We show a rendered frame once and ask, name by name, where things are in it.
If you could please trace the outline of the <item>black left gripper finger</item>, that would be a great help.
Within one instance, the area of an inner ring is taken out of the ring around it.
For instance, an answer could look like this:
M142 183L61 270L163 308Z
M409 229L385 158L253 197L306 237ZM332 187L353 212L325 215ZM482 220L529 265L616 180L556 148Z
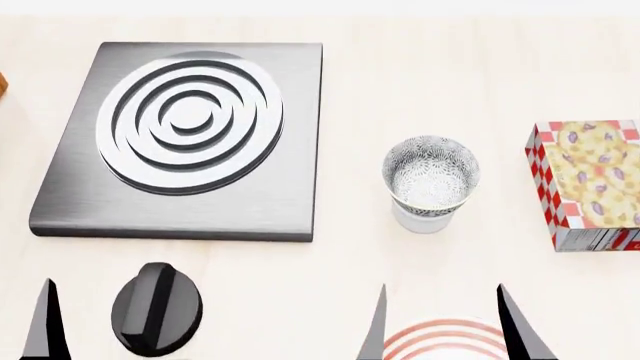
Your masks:
M38 296L19 360L71 360L57 287L50 278L45 280Z

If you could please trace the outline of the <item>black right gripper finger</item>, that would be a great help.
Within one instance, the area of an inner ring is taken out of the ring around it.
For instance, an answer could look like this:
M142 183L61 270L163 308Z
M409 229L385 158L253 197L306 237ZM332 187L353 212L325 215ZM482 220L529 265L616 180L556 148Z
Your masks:
M387 290L383 284L378 296L376 308L356 360L382 360L385 344L387 319Z
M504 284L497 289L500 323L510 360L558 360L530 326Z

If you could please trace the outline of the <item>white plate with red rings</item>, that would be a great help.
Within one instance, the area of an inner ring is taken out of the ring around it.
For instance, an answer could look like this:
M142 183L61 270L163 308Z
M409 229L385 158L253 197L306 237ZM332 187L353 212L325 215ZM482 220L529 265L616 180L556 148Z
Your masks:
M384 342L382 360L509 360L500 326L477 318L424 320Z

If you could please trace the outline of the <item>white ramekin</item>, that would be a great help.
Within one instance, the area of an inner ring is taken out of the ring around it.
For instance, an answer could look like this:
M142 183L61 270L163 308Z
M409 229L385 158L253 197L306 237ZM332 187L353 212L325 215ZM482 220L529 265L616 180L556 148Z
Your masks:
M448 226L455 212L463 203L452 205L418 202L407 203L392 200L392 213L395 220L405 229L420 234L437 233Z

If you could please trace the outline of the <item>grey stove plate with burner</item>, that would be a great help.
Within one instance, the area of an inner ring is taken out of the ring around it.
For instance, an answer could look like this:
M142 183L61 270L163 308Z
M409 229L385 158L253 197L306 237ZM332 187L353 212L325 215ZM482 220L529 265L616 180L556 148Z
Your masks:
M106 42L38 192L38 236L310 242L323 46Z

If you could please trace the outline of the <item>patterned black white bowl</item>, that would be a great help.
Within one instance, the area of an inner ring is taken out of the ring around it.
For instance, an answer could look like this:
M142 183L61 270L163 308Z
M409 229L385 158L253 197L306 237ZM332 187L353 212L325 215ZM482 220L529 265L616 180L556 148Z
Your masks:
M394 202L422 218L455 212L480 181L475 155L456 140L434 135L410 137L393 146L381 173Z

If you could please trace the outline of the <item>black stove knob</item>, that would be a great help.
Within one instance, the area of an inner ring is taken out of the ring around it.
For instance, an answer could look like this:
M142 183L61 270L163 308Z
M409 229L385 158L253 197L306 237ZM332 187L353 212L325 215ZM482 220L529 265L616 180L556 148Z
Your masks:
M146 263L117 294L114 335L131 353L166 356L191 340L203 315L196 284L168 263Z

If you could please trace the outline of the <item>red checkered cookie box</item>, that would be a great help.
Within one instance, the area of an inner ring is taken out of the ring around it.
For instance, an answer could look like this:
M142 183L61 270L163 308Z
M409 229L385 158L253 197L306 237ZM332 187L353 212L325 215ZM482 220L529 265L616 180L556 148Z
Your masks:
M525 146L555 251L640 251L640 126L538 122Z

